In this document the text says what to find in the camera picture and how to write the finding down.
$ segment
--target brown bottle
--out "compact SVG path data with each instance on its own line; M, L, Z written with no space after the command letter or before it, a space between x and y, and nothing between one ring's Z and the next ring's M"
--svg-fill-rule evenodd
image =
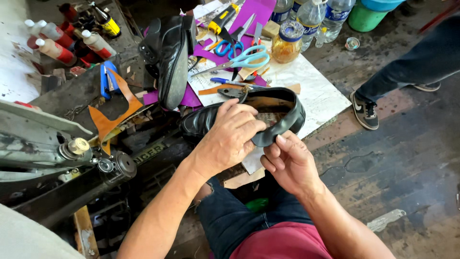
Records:
M121 30L118 25L115 23L113 18L101 8L99 8L94 2L91 4L91 8L93 9L93 14L98 23L104 28L110 38L114 39L121 35Z

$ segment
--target jeans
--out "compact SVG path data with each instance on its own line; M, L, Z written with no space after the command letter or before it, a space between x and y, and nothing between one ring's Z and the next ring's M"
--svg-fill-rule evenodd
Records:
M263 213L254 213L242 204L230 191L220 186L216 177L211 178L213 193L201 200L196 207L209 246L216 259L229 258L232 252L251 233L267 229L281 222L312 224L303 206L265 171L259 190L271 190L269 204Z
M410 84L431 84L460 71L460 15L453 15L407 54L390 62L357 91L356 97L375 102Z

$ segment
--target nike swoosh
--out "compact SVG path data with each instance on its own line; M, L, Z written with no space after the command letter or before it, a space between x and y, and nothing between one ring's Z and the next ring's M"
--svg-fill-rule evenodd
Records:
M362 108L362 105L357 105L356 103L354 103L354 106L355 106L355 110L357 111L361 110Z

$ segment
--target sneaker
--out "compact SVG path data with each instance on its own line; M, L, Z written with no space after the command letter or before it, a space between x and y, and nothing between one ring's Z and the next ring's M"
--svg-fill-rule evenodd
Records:
M431 84L415 84L414 87L425 92L434 92L441 87L441 82Z
M369 130L376 130L379 127L379 119L375 113L377 104L374 102L367 103L355 97L355 92L350 94L350 100L353 104L356 119L359 124Z

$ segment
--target yellow box cutter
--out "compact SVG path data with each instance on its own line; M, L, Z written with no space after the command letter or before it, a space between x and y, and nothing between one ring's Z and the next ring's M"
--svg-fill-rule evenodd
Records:
M230 4L227 9L223 10L218 16L209 23L207 29L214 34L219 34L228 21L238 12L238 5Z

